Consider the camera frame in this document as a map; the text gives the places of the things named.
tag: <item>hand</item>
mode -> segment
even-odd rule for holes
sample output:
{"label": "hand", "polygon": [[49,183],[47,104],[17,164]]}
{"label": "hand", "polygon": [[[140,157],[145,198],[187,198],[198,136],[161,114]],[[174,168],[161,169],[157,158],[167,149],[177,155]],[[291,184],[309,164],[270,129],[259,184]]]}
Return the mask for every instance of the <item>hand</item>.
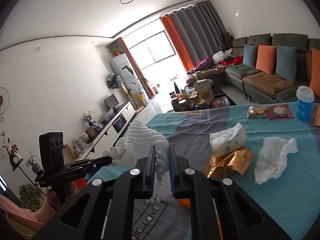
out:
{"label": "hand", "polygon": [[47,201],[54,206],[57,210],[60,210],[63,206],[65,206],[71,199],[73,199],[75,197],[75,195],[78,194],[78,189],[76,187],[76,184],[74,184],[73,182],[70,183],[70,188],[69,188],[69,193],[66,195],[65,197],[65,203],[63,205],[61,205],[61,202],[58,198],[57,193],[52,190],[52,189],[48,189],[47,191]]}

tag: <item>orange pillow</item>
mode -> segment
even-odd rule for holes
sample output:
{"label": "orange pillow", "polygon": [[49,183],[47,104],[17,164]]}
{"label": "orange pillow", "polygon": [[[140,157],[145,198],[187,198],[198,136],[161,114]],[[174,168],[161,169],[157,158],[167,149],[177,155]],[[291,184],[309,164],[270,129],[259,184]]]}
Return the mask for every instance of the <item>orange pillow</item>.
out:
{"label": "orange pillow", "polygon": [[276,65],[277,46],[259,45],[256,69],[273,74]]}
{"label": "orange pillow", "polygon": [[320,97],[320,51],[312,48],[312,77],[310,88],[313,93]]}

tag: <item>red snack package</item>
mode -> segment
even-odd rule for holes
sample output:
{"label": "red snack package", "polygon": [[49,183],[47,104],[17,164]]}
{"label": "red snack package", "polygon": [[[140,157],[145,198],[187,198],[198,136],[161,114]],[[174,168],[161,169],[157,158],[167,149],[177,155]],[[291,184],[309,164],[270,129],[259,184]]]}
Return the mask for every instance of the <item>red snack package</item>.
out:
{"label": "red snack package", "polygon": [[288,104],[267,107],[267,115],[269,120],[276,118],[293,118],[293,114]]}

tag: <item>ceiling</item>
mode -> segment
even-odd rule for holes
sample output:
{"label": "ceiling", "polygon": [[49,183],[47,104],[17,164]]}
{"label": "ceiling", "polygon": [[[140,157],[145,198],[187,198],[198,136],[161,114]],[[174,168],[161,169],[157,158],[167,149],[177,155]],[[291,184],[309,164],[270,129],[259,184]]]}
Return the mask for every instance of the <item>ceiling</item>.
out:
{"label": "ceiling", "polygon": [[0,50],[54,36],[114,37],[163,8],[188,0],[20,0],[0,30]]}

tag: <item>wall clock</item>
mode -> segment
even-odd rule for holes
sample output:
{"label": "wall clock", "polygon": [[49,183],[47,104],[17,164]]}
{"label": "wall clock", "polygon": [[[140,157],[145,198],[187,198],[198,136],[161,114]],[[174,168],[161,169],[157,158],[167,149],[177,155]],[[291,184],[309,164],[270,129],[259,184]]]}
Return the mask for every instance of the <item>wall clock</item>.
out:
{"label": "wall clock", "polygon": [[5,88],[0,87],[0,121],[3,122],[2,114],[8,109],[9,106],[9,93]]}

